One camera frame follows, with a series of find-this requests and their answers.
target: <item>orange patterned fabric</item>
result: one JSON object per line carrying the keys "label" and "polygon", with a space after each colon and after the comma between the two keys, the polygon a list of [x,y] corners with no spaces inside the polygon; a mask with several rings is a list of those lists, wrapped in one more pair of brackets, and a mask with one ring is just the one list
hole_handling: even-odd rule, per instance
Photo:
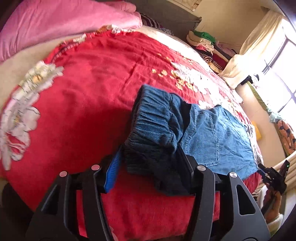
{"label": "orange patterned fabric", "polygon": [[277,127],[279,129],[280,138],[283,143],[285,152],[287,155],[291,155],[296,150],[296,139],[294,136],[294,131],[292,127],[284,120],[279,120],[277,122]]}

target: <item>metal screw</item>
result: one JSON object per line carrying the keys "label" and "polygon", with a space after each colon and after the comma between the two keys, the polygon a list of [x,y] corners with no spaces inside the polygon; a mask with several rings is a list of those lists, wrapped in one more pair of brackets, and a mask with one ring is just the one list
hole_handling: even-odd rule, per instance
{"label": "metal screw", "polygon": [[92,169],[93,171],[96,171],[96,170],[99,170],[99,169],[100,169],[100,166],[97,165],[97,164],[95,164],[95,165],[93,165],[93,166],[91,167],[91,169]]}
{"label": "metal screw", "polygon": [[59,173],[59,176],[60,177],[65,177],[65,176],[67,176],[67,174],[68,173],[66,171],[62,171],[62,172]]}
{"label": "metal screw", "polygon": [[205,166],[203,166],[203,165],[198,165],[197,169],[202,171],[202,172],[206,170]]}
{"label": "metal screw", "polygon": [[231,173],[229,173],[229,176],[231,176],[233,178],[236,178],[237,177],[237,174],[235,172],[231,172]]}

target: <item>jeans back pocket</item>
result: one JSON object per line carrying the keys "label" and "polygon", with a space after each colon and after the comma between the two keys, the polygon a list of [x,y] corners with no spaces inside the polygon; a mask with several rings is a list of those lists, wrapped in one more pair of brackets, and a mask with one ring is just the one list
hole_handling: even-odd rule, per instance
{"label": "jeans back pocket", "polygon": [[199,117],[188,125],[181,146],[200,165],[212,167],[219,164],[219,138],[207,112],[200,112]]}

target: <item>dark denim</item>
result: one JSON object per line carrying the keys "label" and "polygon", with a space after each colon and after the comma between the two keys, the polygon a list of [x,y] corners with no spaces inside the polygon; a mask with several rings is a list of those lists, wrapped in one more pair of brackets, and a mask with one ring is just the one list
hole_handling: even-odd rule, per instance
{"label": "dark denim", "polygon": [[245,179],[258,169],[246,127],[220,105],[202,110],[175,94],[143,85],[132,111],[124,145],[128,172],[153,174],[156,188],[166,194],[188,194],[177,172],[178,142],[213,172],[234,171]]}

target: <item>pink blanket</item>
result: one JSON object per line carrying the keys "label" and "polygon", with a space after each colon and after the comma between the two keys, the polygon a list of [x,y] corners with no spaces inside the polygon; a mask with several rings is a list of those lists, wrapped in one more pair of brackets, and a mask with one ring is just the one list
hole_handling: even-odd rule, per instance
{"label": "pink blanket", "polygon": [[124,1],[24,0],[0,32],[0,63],[26,47],[103,25],[140,28],[141,16],[135,10]]}

